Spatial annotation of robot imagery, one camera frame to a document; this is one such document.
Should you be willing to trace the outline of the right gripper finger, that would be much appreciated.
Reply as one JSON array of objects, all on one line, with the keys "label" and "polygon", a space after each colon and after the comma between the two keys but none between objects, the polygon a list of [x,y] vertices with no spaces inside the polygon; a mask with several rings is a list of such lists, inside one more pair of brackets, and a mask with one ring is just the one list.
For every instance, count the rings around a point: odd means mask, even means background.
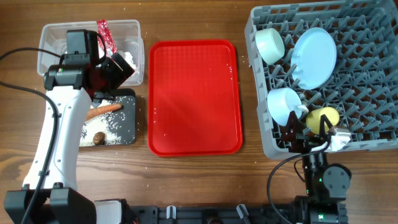
[{"label": "right gripper finger", "polygon": [[319,126],[319,137],[320,139],[328,139],[327,130],[325,128],[332,128],[333,125],[328,119],[327,115],[323,114],[320,116],[320,126]]},{"label": "right gripper finger", "polygon": [[281,140],[286,142],[294,142],[297,139],[298,118],[295,111],[289,113],[287,124],[281,131]]}]

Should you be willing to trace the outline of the white napkin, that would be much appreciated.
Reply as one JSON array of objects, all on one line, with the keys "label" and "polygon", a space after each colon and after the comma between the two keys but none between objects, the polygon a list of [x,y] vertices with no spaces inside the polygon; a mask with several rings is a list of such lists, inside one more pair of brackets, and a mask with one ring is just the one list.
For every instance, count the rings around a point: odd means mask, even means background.
[{"label": "white napkin", "polygon": [[129,52],[124,52],[122,50],[119,50],[118,53],[119,53],[120,56],[122,56],[122,58],[129,64],[129,66],[133,70],[135,70],[137,68],[136,64],[133,61],[133,57],[132,57],[132,55]]}]

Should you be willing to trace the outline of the light blue plate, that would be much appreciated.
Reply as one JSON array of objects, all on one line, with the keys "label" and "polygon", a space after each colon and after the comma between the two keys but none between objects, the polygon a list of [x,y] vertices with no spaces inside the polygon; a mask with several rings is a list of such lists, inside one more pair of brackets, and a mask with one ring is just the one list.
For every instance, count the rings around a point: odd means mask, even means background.
[{"label": "light blue plate", "polygon": [[322,28],[311,28],[295,44],[290,59],[290,64],[296,65],[292,77],[299,79],[301,89],[318,88],[330,78],[336,59],[336,44],[332,36]]}]

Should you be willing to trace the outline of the orange carrot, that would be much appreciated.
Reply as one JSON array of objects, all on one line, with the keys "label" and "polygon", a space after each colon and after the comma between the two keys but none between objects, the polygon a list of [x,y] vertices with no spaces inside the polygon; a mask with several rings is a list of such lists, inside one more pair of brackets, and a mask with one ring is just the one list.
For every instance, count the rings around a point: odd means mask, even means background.
[{"label": "orange carrot", "polygon": [[113,111],[119,110],[121,108],[122,108],[122,104],[116,103],[116,104],[112,104],[112,105],[106,105],[106,106],[90,109],[87,113],[85,121],[89,121],[97,116],[100,116],[105,113],[113,112]]}]

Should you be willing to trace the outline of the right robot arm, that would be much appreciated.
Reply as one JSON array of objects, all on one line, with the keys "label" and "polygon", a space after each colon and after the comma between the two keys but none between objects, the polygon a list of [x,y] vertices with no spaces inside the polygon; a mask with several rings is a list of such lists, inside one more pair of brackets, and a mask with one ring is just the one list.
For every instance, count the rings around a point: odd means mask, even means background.
[{"label": "right robot arm", "polygon": [[287,161],[301,159],[302,180],[306,196],[297,196],[285,219],[289,223],[348,223],[347,191],[352,173],[341,164],[330,164],[327,152],[340,150],[351,140],[350,131],[344,126],[334,126],[324,114],[320,117],[318,138],[304,136],[294,112],[289,114],[282,132],[282,139],[291,143],[290,152],[296,156]]}]

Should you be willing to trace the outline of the white plastic spoon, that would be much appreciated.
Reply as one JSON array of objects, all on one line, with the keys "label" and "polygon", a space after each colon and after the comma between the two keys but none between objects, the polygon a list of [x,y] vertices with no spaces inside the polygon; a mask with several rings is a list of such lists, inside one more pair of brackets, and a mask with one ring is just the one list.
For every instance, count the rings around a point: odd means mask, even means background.
[{"label": "white plastic spoon", "polygon": [[305,105],[297,105],[294,108],[294,111],[300,111],[301,113],[308,113],[309,110]]}]

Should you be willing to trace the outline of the light blue bowl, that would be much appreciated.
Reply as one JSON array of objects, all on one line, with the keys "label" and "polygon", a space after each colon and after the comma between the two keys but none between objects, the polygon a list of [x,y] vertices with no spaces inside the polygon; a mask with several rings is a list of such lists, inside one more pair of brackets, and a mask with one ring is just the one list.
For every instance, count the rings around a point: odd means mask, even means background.
[{"label": "light blue bowl", "polygon": [[[286,126],[289,113],[294,111],[295,106],[302,105],[302,102],[291,88],[279,88],[271,90],[267,96],[267,108],[272,119],[280,126]],[[303,113],[295,111],[298,118]]]}]

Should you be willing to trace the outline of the brown mushroom piece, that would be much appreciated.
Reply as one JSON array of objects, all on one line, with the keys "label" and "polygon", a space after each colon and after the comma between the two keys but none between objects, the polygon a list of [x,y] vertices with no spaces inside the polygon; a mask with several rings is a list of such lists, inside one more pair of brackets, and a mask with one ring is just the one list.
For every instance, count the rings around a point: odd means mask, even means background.
[{"label": "brown mushroom piece", "polygon": [[103,132],[97,132],[94,136],[93,136],[93,144],[95,146],[100,146],[103,145],[105,143],[105,139],[106,139],[106,135]]}]

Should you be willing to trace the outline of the green bowl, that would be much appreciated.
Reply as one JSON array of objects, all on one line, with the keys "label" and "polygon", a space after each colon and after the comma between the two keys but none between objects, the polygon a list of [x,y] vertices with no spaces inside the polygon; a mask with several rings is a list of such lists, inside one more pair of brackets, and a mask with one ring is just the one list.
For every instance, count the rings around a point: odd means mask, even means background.
[{"label": "green bowl", "polygon": [[268,28],[257,31],[255,41],[259,54],[266,64],[272,65],[284,56],[284,42],[275,29]]}]

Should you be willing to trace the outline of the white rice pile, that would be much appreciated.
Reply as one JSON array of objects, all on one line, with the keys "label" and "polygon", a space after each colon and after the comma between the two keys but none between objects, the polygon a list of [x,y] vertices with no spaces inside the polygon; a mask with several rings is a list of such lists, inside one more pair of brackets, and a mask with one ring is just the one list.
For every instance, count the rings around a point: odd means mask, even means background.
[{"label": "white rice pile", "polygon": [[136,98],[117,96],[115,100],[102,100],[98,107],[120,103],[122,108],[85,121],[80,138],[80,147],[95,146],[93,136],[97,132],[106,135],[103,145],[128,145],[136,140]]}]

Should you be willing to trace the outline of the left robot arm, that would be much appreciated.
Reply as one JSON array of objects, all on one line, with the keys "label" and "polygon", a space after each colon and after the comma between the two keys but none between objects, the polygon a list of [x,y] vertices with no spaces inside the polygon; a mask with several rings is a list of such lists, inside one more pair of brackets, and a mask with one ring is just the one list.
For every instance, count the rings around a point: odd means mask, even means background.
[{"label": "left robot arm", "polygon": [[47,102],[39,145],[20,190],[4,208],[14,223],[137,223],[125,199],[91,201],[79,194],[76,162],[81,130],[93,103],[113,100],[134,72],[120,55],[99,54],[105,45],[93,30],[69,30],[67,51],[44,75]]}]

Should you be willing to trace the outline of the red snack wrapper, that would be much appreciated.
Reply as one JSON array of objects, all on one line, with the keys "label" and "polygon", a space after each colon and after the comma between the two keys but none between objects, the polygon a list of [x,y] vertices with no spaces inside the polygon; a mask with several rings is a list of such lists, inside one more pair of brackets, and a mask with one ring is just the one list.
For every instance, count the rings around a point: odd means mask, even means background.
[{"label": "red snack wrapper", "polygon": [[108,25],[108,22],[104,19],[96,21],[97,23],[97,28],[98,28],[98,33],[102,36],[105,45],[102,44],[102,42],[99,42],[99,45],[101,47],[106,48],[106,55],[108,57],[111,57],[115,53],[118,52],[118,49],[116,47],[116,43],[111,35],[111,31]]}]

